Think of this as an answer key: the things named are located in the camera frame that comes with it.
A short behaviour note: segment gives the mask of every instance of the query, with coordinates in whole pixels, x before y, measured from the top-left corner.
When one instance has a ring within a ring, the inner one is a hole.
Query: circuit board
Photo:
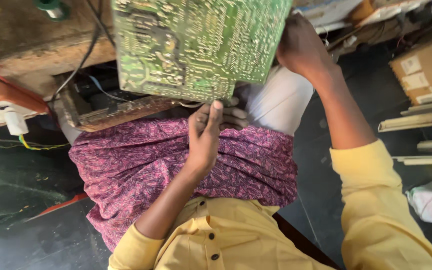
[[[229,100],[263,84],[292,0],[112,0],[122,90]]]

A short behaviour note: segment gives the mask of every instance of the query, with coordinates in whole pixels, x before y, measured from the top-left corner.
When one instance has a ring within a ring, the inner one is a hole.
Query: yellow-green wire
[[[23,135],[19,135],[19,141],[24,145],[24,147],[26,147],[27,149],[30,149],[30,150],[51,150],[51,149],[55,149],[55,148],[59,148],[59,147],[63,147],[63,146],[69,145],[69,144],[59,144],[59,145],[53,145],[53,146],[50,146],[50,147],[43,147],[43,148],[31,147],[25,141],[25,137]]]

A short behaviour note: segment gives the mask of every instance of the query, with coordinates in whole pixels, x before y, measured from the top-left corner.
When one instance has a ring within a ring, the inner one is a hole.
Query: wooden workbench
[[[75,70],[91,42],[95,22],[84,0],[62,0],[69,19],[50,21],[32,0],[0,0],[0,75],[48,97],[57,89],[53,78]],[[102,21],[112,30],[111,0],[103,2]],[[92,0],[95,7],[97,0]],[[115,59],[104,34],[84,66]]]

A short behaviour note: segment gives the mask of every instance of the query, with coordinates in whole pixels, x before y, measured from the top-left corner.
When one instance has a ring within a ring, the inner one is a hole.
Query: white label
[[[432,93],[427,95],[420,95],[416,97],[416,101],[419,104],[431,103],[432,102]]]
[[[403,81],[403,87],[406,91],[429,86],[424,72],[405,76],[401,80]]]
[[[421,70],[420,60],[417,55],[411,56],[401,61],[401,67],[403,67],[406,75],[410,75],[411,73]]]

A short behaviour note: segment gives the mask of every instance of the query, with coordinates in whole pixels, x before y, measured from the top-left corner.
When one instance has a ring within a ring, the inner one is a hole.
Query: leaf print fabric
[[[87,218],[113,251],[158,198],[188,156],[187,119],[138,119],[83,132],[69,157],[96,203]],[[296,199],[293,137],[262,127],[221,132],[216,165],[191,198],[259,200],[284,207]]]

